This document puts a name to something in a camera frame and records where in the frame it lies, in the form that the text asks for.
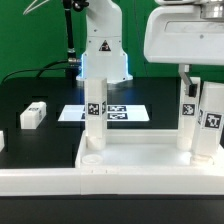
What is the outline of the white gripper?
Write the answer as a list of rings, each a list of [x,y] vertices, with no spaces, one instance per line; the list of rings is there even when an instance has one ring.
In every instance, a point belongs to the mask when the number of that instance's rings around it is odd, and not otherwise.
[[[164,5],[150,14],[144,55],[149,62],[180,64],[185,94],[196,97],[190,65],[224,65],[224,3]]]

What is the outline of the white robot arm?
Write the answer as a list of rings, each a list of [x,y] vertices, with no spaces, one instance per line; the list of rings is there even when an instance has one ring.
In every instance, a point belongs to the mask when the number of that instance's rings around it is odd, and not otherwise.
[[[224,0],[154,0],[143,52],[147,61],[177,64],[186,94],[197,87],[189,67],[224,65]],[[81,80],[103,76],[110,83],[130,80],[122,48],[122,12],[112,0],[90,0],[86,12],[87,40]]]

